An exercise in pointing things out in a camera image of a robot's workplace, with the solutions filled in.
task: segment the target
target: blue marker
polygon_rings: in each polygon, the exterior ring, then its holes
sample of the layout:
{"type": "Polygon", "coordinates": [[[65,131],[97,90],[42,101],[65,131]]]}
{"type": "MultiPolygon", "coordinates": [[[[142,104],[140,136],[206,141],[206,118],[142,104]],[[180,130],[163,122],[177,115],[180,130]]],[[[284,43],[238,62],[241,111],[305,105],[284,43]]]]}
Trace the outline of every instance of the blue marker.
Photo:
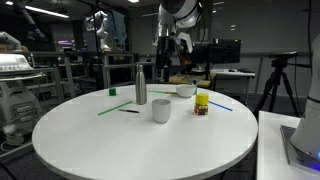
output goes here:
{"type": "Polygon", "coordinates": [[[209,101],[209,103],[210,103],[210,104],[213,104],[213,105],[216,105],[216,106],[218,106],[218,107],[221,107],[221,108],[223,108],[223,109],[226,109],[226,110],[228,110],[228,111],[233,111],[232,109],[227,108],[227,107],[225,107],[225,106],[222,106],[222,105],[220,105],[220,104],[217,104],[217,103],[214,103],[214,102],[211,102],[211,101],[209,101]]]}

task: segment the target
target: white mug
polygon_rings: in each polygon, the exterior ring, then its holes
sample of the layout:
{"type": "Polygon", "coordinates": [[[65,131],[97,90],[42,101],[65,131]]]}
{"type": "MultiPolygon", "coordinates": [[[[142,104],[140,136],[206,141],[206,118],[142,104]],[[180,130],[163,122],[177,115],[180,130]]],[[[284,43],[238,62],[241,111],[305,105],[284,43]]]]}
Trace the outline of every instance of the white mug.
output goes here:
{"type": "Polygon", "coordinates": [[[152,118],[157,123],[166,123],[170,118],[171,102],[167,99],[152,101],[152,118]]]}

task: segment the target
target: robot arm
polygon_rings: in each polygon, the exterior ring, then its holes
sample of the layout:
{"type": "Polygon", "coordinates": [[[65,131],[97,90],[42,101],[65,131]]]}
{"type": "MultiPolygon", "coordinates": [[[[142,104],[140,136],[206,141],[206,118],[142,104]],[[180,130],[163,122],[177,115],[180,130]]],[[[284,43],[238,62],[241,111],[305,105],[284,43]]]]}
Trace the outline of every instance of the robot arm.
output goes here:
{"type": "Polygon", "coordinates": [[[22,51],[21,50],[21,43],[16,38],[10,36],[6,32],[0,32],[0,40],[4,40],[7,43],[13,45],[14,51],[22,51]]]}
{"type": "MultiPolygon", "coordinates": [[[[154,44],[157,44],[156,64],[158,74],[161,73],[161,77],[163,76],[165,82],[169,81],[172,65],[170,57],[176,50],[177,29],[194,26],[200,17],[201,4],[197,0],[161,1],[158,16],[159,24],[154,44]]],[[[190,37],[186,41],[187,44],[191,45],[190,37]]]]}
{"type": "Polygon", "coordinates": [[[48,41],[46,35],[40,31],[37,24],[34,22],[32,17],[27,12],[26,5],[23,0],[14,0],[13,7],[16,11],[21,12],[24,15],[24,17],[27,19],[27,21],[31,24],[33,32],[29,32],[29,38],[33,40],[48,41]]]}
{"type": "Polygon", "coordinates": [[[100,38],[100,49],[105,51],[111,51],[110,47],[107,45],[107,21],[108,21],[108,14],[104,13],[103,11],[97,12],[94,17],[86,18],[86,27],[87,31],[95,31],[94,29],[94,19],[101,21],[101,26],[97,30],[97,36],[100,38]]]}
{"type": "Polygon", "coordinates": [[[290,141],[300,151],[320,161],[320,35],[312,48],[313,76],[306,110],[290,141]]]}

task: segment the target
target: white table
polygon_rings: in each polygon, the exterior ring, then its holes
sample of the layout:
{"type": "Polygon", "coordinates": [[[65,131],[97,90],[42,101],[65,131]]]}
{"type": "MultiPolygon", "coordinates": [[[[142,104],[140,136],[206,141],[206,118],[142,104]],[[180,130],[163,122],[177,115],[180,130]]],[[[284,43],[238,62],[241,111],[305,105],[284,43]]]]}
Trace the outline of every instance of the white table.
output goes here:
{"type": "Polygon", "coordinates": [[[288,164],[281,125],[296,128],[300,118],[260,111],[257,180],[319,180],[320,176],[288,164]]]}
{"type": "MultiPolygon", "coordinates": [[[[217,70],[211,70],[211,73],[215,73],[216,75],[223,75],[223,76],[236,76],[236,77],[243,77],[246,78],[246,86],[244,88],[243,94],[244,94],[244,103],[247,105],[248,101],[248,95],[249,95],[249,86],[250,86],[250,79],[254,78],[256,76],[255,73],[243,73],[239,72],[236,69],[232,69],[235,72],[229,72],[230,69],[217,69],[217,70]]],[[[217,83],[217,76],[214,78],[214,90],[217,83]]]]}
{"type": "MultiPolygon", "coordinates": [[[[148,91],[175,91],[174,85],[148,85],[148,91]]],[[[238,163],[253,147],[258,125],[250,110],[213,91],[210,100],[232,108],[209,105],[208,116],[193,113],[195,97],[148,92],[146,105],[135,101],[134,86],[93,92],[61,104],[36,125],[34,149],[50,169],[69,179],[203,179],[238,163]],[[152,120],[151,102],[169,99],[172,111],[166,124],[152,120]]]]}

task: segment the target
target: stainless steel water bottle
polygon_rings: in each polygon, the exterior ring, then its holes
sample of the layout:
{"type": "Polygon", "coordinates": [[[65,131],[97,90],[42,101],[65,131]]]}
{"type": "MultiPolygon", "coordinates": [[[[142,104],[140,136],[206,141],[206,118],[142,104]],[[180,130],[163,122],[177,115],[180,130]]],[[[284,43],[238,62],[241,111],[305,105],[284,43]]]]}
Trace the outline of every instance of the stainless steel water bottle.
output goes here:
{"type": "Polygon", "coordinates": [[[137,66],[136,100],[138,105],[143,105],[147,103],[147,85],[146,78],[143,73],[143,65],[137,66]]]}

